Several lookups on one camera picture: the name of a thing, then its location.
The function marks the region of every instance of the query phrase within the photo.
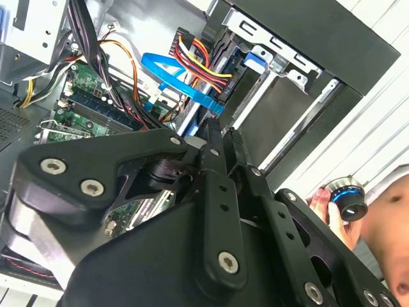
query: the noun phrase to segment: person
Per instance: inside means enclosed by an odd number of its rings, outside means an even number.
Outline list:
[[[409,175],[377,195],[363,219],[347,225],[337,205],[330,202],[329,191],[318,189],[307,203],[350,250],[360,238],[365,241],[389,290],[402,306],[409,306]]]

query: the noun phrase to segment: black metal bracket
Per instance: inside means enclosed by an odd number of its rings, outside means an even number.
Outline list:
[[[371,306],[365,290],[379,306],[386,306],[381,294],[399,306],[294,192],[271,192],[260,170],[245,163],[239,134],[222,139],[210,121],[201,135],[207,144],[200,150],[157,129],[20,155],[10,199],[76,235],[98,226],[113,205],[178,191],[173,208],[83,259],[62,306]],[[48,158],[66,170],[44,172]],[[84,194],[87,179],[104,192]]]
[[[135,184],[145,167],[161,159],[180,160],[187,151],[184,140],[169,129],[34,146],[17,159],[13,191],[26,205],[68,226],[94,228],[113,205],[159,192],[146,178]],[[65,171],[44,171],[45,159],[61,161]],[[85,180],[101,183],[103,193],[84,193]]]

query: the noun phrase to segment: black robotic arm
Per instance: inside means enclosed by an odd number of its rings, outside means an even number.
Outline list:
[[[200,149],[155,129],[20,155],[2,227],[54,273],[60,306],[399,306],[294,192],[273,195],[236,131],[199,135]],[[108,211],[163,189],[175,206],[103,236]]]

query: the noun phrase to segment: orange wire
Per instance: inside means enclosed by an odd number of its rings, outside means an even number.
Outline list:
[[[199,74],[195,73],[190,67],[188,67],[182,60],[181,56],[179,55],[179,50],[175,50],[175,59],[180,63],[181,66],[183,66],[186,70],[188,70],[192,75],[196,76],[200,80],[208,83],[212,88],[214,88],[218,93],[222,93],[222,91],[213,83],[209,82],[209,80],[206,80],[205,78],[201,77]]]

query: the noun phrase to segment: cable bundle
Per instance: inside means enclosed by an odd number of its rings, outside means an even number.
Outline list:
[[[193,45],[197,48],[201,57],[204,59],[204,64],[200,63],[186,48],[186,45],[183,43],[183,37],[179,36],[179,44],[174,50],[175,59],[182,65],[187,71],[193,74],[196,78],[194,83],[198,79],[210,84],[218,93],[222,93],[223,88],[228,84],[231,74],[218,74],[212,72],[209,69],[210,66],[210,56],[206,47],[195,38]]]
[[[121,43],[114,40],[105,40],[107,35],[104,36],[102,41],[98,41],[94,25],[84,0],[70,0],[70,4],[68,5],[68,20],[71,25],[73,37],[78,43],[83,56],[88,62],[88,65],[101,78],[102,82],[105,83],[105,87],[107,88],[114,105],[121,111],[126,112],[128,116],[141,122],[145,129],[166,127],[149,114],[141,105],[137,90],[136,64],[131,53]],[[114,43],[121,47],[131,59],[134,71],[134,92],[132,98],[128,97],[127,93],[121,88],[121,86],[110,78],[107,55],[100,48],[100,43]]]
[[[68,5],[68,20],[73,37],[79,45],[88,65],[101,78],[102,82],[105,83],[109,96],[115,106],[124,111],[126,107],[111,85],[107,55],[99,46],[94,25],[84,0],[70,0]]]

